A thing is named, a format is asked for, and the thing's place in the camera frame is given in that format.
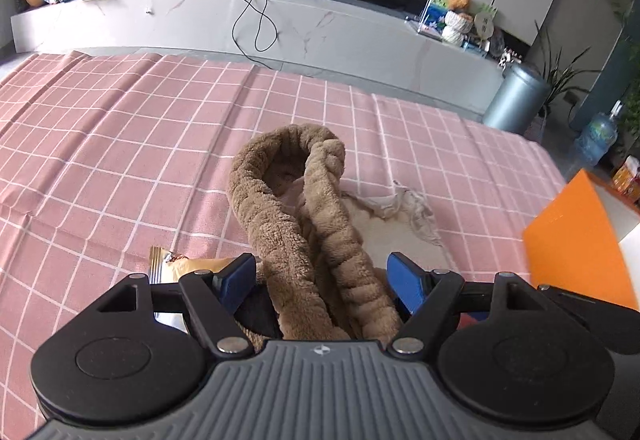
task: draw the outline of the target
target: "brown fleece scarf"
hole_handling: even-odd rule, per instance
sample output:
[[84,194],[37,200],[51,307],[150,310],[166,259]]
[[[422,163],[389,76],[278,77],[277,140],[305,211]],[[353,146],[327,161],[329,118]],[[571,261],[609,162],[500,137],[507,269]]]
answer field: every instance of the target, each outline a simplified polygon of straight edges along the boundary
[[[387,344],[401,321],[340,200],[344,157],[344,144],[327,128],[279,128],[236,155],[227,196],[262,258],[258,279],[285,339]],[[301,176],[296,218],[278,197]]]

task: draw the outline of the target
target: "floor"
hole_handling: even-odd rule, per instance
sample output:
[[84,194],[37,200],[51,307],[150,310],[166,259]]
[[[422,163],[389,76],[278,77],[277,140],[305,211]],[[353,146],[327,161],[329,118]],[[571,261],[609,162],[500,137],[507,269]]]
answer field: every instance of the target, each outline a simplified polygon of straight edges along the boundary
[[[156,54],[162,55],[186,55],[191,56],[192,58],[210,59],[214,61],[250,61],[244,56],[240,56],[238,54],[207,52],[202,50],[185,50],[181,48],[94,47],[78,48],[77,50],[91,56],[115,56],[121,54],[145,54],[147,52],[155,52]],[[18,66],[28,56],[30,56],[30,54],[17,54],[0,60],[0,78],[11,72],[12,69]],[[317,77],[319,79],[348,84],[356,88],[360,88],[361,90],[366,92],[373,92],[392,98],[403,99],[416,103],[426,104],[444,110],[449,110],[451,112],[457,113],[465,119],[471,119],[473,121],[479,121],[481,119],[481,115],[478,113],[470,112],[469,110],[462,109],[460,107],[448,104],[438,99],[430,98],[422,94],[417,94],[409,90],[392,87],[376,81],[370,81],[361,77],[355,77],[319,68],[312,68],[295,63],[275,61],[271,59],[262,59],[260,61],[262,61],[264,65],[274,70],[290,72],[292,74],[301,74],[309,77]],[[558,99],[553,104],[551,115],[546,122],[542,141],[542,146],[549,152],[554,162],[556,163],[556,166],[565,178],[570,178],[572,176],[574,165],[570,149],[573,140],[577,136],[577,133],[571,130],[568,126],[567,120],[570,108],[571,106],[569,104],[560,99]],[[607,175],[602,171],[597,171],[597,173],[601,176]]]

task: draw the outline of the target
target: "gift box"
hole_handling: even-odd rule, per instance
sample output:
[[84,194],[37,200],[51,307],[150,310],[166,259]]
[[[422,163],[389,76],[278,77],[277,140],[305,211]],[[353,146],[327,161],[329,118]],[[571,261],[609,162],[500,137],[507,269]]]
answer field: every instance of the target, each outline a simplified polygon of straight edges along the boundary
[[581,170],[524,230],[531,283],[640,309],[640,211]]

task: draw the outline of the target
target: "bed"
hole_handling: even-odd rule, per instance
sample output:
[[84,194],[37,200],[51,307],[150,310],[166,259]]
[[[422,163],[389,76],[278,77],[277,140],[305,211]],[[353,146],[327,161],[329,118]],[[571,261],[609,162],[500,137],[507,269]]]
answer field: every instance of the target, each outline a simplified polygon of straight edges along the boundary
[[344,141],[344,190],[389,195],[396,181],[426,194],[466,279],[528,276],[522,230],[564,181],[520,136],[249,64],[31,56],[0,83],[0,437],[20,440],[42,421],[35,349],[148,271],[151,245],[250,251],[226,200],[232,158],[261,132],[306,122]]

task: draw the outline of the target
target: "gray gripper base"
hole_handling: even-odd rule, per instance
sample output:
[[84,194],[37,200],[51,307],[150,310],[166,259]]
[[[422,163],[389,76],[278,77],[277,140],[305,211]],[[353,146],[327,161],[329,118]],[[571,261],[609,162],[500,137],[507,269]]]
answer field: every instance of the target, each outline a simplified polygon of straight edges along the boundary
[[386,357],[374,342],[270,341],[219,364],[180,409],[139,426],[83,430],[46,423],[36,440],[605,440],[594,423],[557,432],[484,422],[451,401],[426,365]]

